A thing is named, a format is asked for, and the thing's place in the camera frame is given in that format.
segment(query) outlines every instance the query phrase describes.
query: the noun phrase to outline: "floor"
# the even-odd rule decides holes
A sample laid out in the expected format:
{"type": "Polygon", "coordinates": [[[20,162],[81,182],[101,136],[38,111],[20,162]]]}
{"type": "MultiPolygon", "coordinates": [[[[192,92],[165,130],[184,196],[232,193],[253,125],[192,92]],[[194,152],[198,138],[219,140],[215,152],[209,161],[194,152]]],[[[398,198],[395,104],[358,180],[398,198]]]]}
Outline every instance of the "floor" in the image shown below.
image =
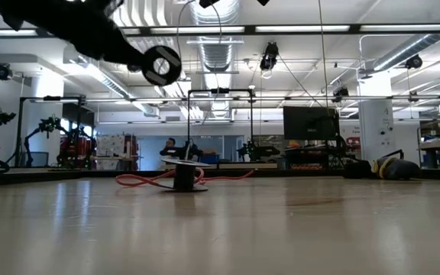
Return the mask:
{"type": "Polygon", "coordinates": [[[0,187],[0,274],[440,274],[440,182],[0,187]]]}

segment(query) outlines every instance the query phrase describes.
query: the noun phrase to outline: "black spool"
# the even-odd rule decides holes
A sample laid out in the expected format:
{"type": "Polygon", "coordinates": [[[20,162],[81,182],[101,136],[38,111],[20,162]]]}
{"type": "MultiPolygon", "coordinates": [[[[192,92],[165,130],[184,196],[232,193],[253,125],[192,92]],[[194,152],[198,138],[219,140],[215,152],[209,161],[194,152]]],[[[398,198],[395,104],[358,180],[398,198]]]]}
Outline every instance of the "black spool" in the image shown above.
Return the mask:
{"type": "Polygon", "coordinates": [[[191,192],[195,185],[196,167],[190,165],[176,165],[173,188],[179,192],[191,192]]]}
{"type": "Polygon", "coordinates": [[[160,183],[164,188],[172,192],[190,193],[208,190],[208,187],[195,184],[197,167],[209,167],[208,164],[197,163],[190,160],[162,159],[165,163],[176,164],[176,175],[172,183],[160,183]]]}

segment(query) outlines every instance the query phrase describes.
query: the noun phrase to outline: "television screen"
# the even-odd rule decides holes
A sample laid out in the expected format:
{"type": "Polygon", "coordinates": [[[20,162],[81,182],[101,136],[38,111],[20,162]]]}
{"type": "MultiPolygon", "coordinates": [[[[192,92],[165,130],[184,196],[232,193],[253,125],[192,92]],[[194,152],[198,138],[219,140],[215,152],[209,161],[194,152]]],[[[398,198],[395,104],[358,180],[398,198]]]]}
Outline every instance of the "television screen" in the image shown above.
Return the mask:
{"type": "Polygon", "coordinates": [[[283,107],[285,140],[333,141],[339,128],[333,108],[283,107]]]}

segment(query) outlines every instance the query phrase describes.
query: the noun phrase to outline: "yellow object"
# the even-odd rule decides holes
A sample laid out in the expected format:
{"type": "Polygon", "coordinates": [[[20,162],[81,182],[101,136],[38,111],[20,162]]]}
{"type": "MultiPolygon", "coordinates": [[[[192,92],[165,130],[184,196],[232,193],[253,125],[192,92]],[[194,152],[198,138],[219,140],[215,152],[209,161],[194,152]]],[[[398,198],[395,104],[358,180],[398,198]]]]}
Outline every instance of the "yellow object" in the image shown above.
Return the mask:
{"type": "Polygon", "coordinates": [[[396,158],[395,157],[388,157],[383,164],[381,164],[381,167],[378,165],[378,160],[375,160],[373,162],[373,169],[372,172],[375,173],[380,179],[384,180],[383,172],[387,168],[388,165],[390,165],[396,158]]]}

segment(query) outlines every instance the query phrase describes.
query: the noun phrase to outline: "pillar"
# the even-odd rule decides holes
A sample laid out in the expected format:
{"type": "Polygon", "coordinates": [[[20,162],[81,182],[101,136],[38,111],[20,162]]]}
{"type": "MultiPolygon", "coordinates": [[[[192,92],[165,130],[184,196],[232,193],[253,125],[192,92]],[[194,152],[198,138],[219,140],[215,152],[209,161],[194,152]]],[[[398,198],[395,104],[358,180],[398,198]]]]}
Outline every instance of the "pillar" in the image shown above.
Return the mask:
{"type": "MultiPolygon", "coordinates": [[[[389,72],[360,79],[359,95],[392,95],[389,72]]],[[[390,99],[366,100],[359,103],[362,158],[372,163],[379,157],[396,150],[393,125],[393,105],[390,99]]]]}
{"type": "MultiPolygon", "coordinates": [[[[34,77],[31,80],[30,97],[42,98],[47,95],[63,96],[63,94],[64,81],[63,78],[57,74],[47,74],[34,77]]],[[[47,119],[51,116],[62,118],[62,103],[30,103],[27,101],[25,102],[24,113],[26,114],[27,123],[26,129],[22,127],[22,141],[38,127],[38,124],[41,123],[41,119],[47,119]]],[[[58,130],[50,133],[48,139],[47,132],[36,134],[29,140],[29,143],[32,153],[47,152],[49,154],[49,165],[57,162],[57,155],[60,152],[60,132],[58,130]]]]}

